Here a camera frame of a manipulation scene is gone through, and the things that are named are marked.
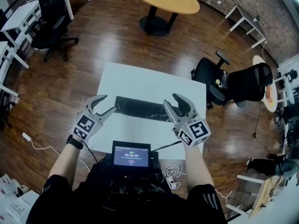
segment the wrist strap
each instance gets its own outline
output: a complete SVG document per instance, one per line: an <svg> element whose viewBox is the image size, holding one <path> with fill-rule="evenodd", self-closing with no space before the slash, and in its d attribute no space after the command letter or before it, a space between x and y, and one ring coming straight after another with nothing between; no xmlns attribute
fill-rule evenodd
<svg viewBox="0 0 299 224"><path fill-rule="evenodd" d="M70 135L67 140L66 140L67 144L72 144L73 146L75 146L78 149L83 149L84 144L81 144L80 142L78 142L77 140L73 139L73 136Z"/></svg>

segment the black t-shirt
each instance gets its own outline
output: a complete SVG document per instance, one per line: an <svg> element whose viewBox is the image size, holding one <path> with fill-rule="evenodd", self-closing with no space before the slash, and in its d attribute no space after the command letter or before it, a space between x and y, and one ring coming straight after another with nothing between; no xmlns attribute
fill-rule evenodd
<svg viewBox="0 0 299 224"><path fill-rule="evenodd" d="M199 223L227 223L212 185L194 187L185 200L172 194L166 182L153 191L126 200L115 211L107 208L107 183L103 164L95 164L85 182L72 191L66 178L51 176L33 205L27 224L102 223L114 219L123 222L169 222L182 220Z"/></svg>

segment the shoe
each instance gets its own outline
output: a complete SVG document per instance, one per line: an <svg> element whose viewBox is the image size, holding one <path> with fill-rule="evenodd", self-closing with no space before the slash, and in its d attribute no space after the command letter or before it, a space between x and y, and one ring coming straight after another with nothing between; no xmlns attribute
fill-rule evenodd
<svg viewBox="0 0 299 224"><path fill-rule="evenodd" d="M249 167L249 164L250 164L250 162L252 162L253 160L254 160L254 158L249 159L249 160L247 161L246 168L245 168L245 173L247 173L248 170L251 169L251 168Z"/></svg>

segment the orange object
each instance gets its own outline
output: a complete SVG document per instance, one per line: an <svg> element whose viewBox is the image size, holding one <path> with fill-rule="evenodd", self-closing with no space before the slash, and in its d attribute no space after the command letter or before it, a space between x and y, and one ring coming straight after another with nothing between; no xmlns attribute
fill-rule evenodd
<svg viewBox="0 0 299 224"><path fill-rule="evenodd" d="M273 104L273 91L271 86L266 87L266 98L270 104Z"/></svg>

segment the display screen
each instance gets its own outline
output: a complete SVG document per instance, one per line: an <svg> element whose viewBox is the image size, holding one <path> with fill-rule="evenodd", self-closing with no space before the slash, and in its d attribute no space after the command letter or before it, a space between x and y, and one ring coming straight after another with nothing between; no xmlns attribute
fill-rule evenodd
<svg viewBox="0 0 299 224"><path fill-rule="evenodd" d="M148 167L149 150L146 148L115 146L114 165Z"/></svg>

